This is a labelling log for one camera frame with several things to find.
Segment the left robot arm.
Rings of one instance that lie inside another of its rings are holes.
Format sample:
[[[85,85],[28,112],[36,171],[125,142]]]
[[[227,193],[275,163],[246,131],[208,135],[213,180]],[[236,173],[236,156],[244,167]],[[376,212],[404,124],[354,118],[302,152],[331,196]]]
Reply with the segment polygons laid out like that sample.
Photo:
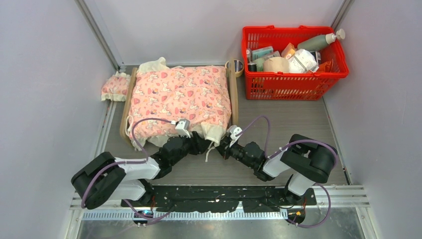
[[[82,199],[82,208],[96,209],[108,200],[123,199],[147,206],[153,198],[148,180],[163,178],[181,159],[203,154],[210,145],[210,140],[194,131],[191,137],[169,138],[156,153],[144,159],[122,159],[103,152],[79,170],[71,184]]]

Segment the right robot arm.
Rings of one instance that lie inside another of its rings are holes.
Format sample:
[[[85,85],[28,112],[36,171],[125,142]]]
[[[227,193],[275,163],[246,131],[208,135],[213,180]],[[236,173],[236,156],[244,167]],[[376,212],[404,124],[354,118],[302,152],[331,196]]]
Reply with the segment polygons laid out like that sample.
[[[283,191],[284,199],[293,205],[301,201],[315,183],[326,183],[338,162],[334,147],[300,134],[294,134],[287,145],[271,156],[266,156],[255,142],[241,146],[229,136],[221,140],[217,151],[224,159],[232,157],[252,169],[262,181],[271,181],[282,172],[294,170]]]

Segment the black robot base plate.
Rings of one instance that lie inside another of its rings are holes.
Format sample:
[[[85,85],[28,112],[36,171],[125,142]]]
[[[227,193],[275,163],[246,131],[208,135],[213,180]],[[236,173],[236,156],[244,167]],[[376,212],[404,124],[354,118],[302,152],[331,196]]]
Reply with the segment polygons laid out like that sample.
[[[291,203],[282,186],[153,186],[133,207],[155,207],[159,212],[234,212],[242,206],[246,213],[276,212],[295,206],[314,206],[312,188],[304,197]]]

